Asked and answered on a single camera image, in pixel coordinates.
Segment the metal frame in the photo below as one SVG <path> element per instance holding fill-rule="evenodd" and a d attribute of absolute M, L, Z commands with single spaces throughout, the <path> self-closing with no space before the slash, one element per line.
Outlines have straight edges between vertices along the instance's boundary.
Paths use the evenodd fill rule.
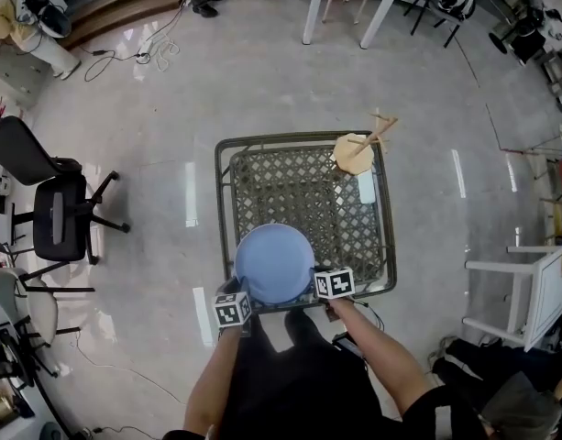
<path fill-rule="evenodd" d="M 230 189 L 230 195 L 233 193 L 232 189 L 232 178 L 230 174 L 229 165 L 222 168 L 222 155 L 227 149 L 240 149 L 241 151 L 246 151 L 248 149 L 260 148 L 265 149 L 265 147 L 279 145 L 279 144 L 300 144 L 300 143 L 310 143 L 310 142 L 336 142 L 337 138 L 342 137 L 347 134 L 359 134 L 359 135 L 370 135 L 371 132 L 368 130 L 342 130 L 342 131 L 320 131 L 320 132 L 298 132 L 298 133 L 286 133 L 286 134 L 273 134 L 255 137 L 237 137 L 228 138 L 220 141 L 215 146 L 215 188 L 217 197 L 217 216 L 219 221 L 219 237 L 220 244 L 222 248 L 222 264 L 224 266 L 224 275 L 226 281 L 231 278 L 231 269 L 233 267 L 233 260 L 230 258 L 229 254 L 229 244 L 228 244 L 228 233 L 227 233 L 227 221 L 226 221 L 226 210 L 224 205 L 224 192 L 225 188 Z M 380 211 L 378 210 L 377 203 L 373 204 L 375 214 L 377 215 L 378 225 L 382 225 L 382 232 L 384 234 L 384 249 L 385 249 L 385 260 L 387 270 L 387 284 L 384 288 L 378 291 L 363 291 L 353 295 L 354 298 L 364 298 L 370 295 L 377 295 L 384 292 L 389 292 L 394 289 L 397 283 L 397 267 L 396 267 L 396 255 L 395 255 L 395 243 L 394 243 L 394 232 L 392 229 L 392 216 L 391 216 L 391 202 L 389 197 L 389 188 L 387 185 L 386 172 L 384 169 L 384 159 L 382 157 L 382 151 L 380 150 L 380 145 L 375 144 L 371 146 L 374 150 L 374 167 L 376 170 L 376 183 L 375 192 L 378 185 L 378 197 L 380 197 L 380 211 L 382 212 L 380 216 Z M 237 218 L 236 218 L 236 206 L 232 203 L 233 208 L 233 220 L 234 228 L 237 233 Z M 283 303 L 278 305 L 266 306 L 255 309 L 255 313 L 273 313 L 278 311 L 285 311 L 291 308 L 307 308 L 312 306 L 318 306 L 322 304 L 321 302 L 315 300 L 314 302 L 298 302 L 298 303 Z"/>

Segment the tiled floor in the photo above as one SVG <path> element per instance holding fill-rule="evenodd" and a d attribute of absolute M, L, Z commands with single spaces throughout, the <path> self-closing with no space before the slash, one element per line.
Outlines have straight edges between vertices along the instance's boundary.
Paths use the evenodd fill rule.
<path fill-rule="evenodd" d="M 93 58 L 77 51 L 83 68 L 66 82 L 51 82 L 30 113 L 45 148 L 80 161 L 92 188 L 109 171 L 120 172 L 122 181 L 100 209 L 132 224 L 127 236 L 96 230 L 98 266 L 82 262 L 46 278 L 51 285 L 97 290 L 61 302 L 60 326 L 81 325 L 81 350 L 106 367 L 85 359 L 73 335 L 59 336 L 49 352 L 61 377 L 44 382 L 71 425 L 129 424 L 159 437 L 182 424 L 184 403 L 212 351 L 200 332 L 193 288 L 211 297 L 223 279 L 213 160 L 222 138 L 370 128 L 367 112 L 377 105 L 398 116 L 386 155 L 398 284 L 369 301 L 387 332 L 425 366 L 441 336 L 479 336 L 465 333 L 467 312 L 501 319 L 504 280 L 492 291 L 463 266 L 466 258 L 504 258 L 504 247 L 517 237 L 536 244 L 543 235 L 538 197 L 546 194 L 544 183 L 533 181 L 526 158 L 499 150 L 499 144 L 518 149 L 556 132 L 559 113 L 543 75 L 490 44 L 494 22 L 482 12 L 443 49 L 447 27 L 433 29 L 427 18 L 411 37 L 413 18 L 402 17 L 403 7 L 395 5 L 362 50 L 358 41 L 378 0 L 369 2 L 357 26 L 351 24 L 355 3 L 334 4 L 312 45 L 304 46 L 308 5 L 228 0 L 213 20 L 185 10 L 171 32 L 181 53 L 170 56 L 164 73 L 154 63 L 114 61 L 85 83 Z M 87 49 L 130 55 L 170 18 L 123 27 Z M 16 191 L 18 210 L 31 208 L 33 189 Z M 29 259 L 30 269 L 45 265 Z M 320 309 L 310 314 L 325 336 L 341 330 Z M 290 344 L 282 314 L 263 323 L 277 348 Z M 381 398 L 396 416 L 388 397 Z"/>

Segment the black shirt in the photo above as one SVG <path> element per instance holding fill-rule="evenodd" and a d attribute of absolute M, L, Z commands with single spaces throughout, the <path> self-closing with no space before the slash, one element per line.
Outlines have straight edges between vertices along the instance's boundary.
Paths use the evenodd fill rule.
<path fill-rule="evenodd" d="M 236 366 L 219 438 L 431 440 L 446 425 L 454 438 L 488 438 L 478 416 L 446 387 L 429 391 L 401 422 L 393 421 L 382 415 L 362 360 L 329 345 L 295 346 L 260 364 Z M 172 431 L 163 440 L 199 438 Z"/>

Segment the white cord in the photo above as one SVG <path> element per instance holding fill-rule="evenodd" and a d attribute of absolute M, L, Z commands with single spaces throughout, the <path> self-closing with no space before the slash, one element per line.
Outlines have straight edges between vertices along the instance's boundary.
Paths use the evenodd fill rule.
<path fill-rule="evenodd" d="M 177 398 L 174 394 L 172 394 L 169 390 L 167 390 L 166 388 L 163 388 L 162 386 L 159 385 L 159 383 L 157 383 L 156 381 L 153 381 L 152 379 L 142 375 L 141 373 L 132 370 L 130 368 L 120 368 L 120 367 L 116 367 L 115 365 L 101 365 L 98 363 L 93 362 L 90 358 L 88 358 L 84 352 L 81 350 L 81 348 L 79 347 L 79 339 L 81 338 L 81 331 L 79 331 L 76 335 L 77 337 L 77 350 L 79 352 L 81 352 L 81 355 L 83 357 L 85 357 L 87 359 L 87 361 L 89 363 L 91 363 L 92 365 L 95 365 L 96 367 L 101 367 L 102 369 L 116 369 L 116 370 L 120 370 L 120 371 L 129 371 L 130 373 L 134 373 L 136 375 L 138 375 L 139 377 L 143 378 L 146 381 L 149 381 L 150 383 L 152 383 L 154 386 L 156 386 L 157 388 L 160 388 L 161 390 L 163 390 L 164 392 L 166 392 L 169 396 L 171 396 L 176 402 L 178 402 L 179 404 L 182 404 L 184 406 L 186 406 L 186 404 L 184 402 L 181 402 L 181 400 L 179 400 L 179 398 Z"/>
<path fill-rule="evenodd" d="M 182 9 L 190 3 L 191 0 L 182 0 L 178 15 L 166 27 L 149 37 L 149 39 L 152 40 L 152 49 L 150 49 L 149 56 L 151 59 L 154 57 L 156 68 L 159 72 L 167 71 L 171 65 L 170 61 L 164 57 L 165 53 L 167 55 L 176 55 L 181 52 L 181 48 L 169 37 L 169 33 L 177 26 L 179 19 L 181 19 Z"/>

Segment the blue bowl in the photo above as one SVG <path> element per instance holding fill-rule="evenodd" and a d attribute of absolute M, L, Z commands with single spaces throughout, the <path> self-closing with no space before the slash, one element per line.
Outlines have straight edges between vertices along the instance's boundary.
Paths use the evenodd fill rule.
<path fill-rule="evenodd" d="M 250 296 L 263 304 L 286 303 L 301 295 L 311 281 L 314 251 L 292 226 L 254 228 L 237 247 L 234 272 L 246 279 Z"/>

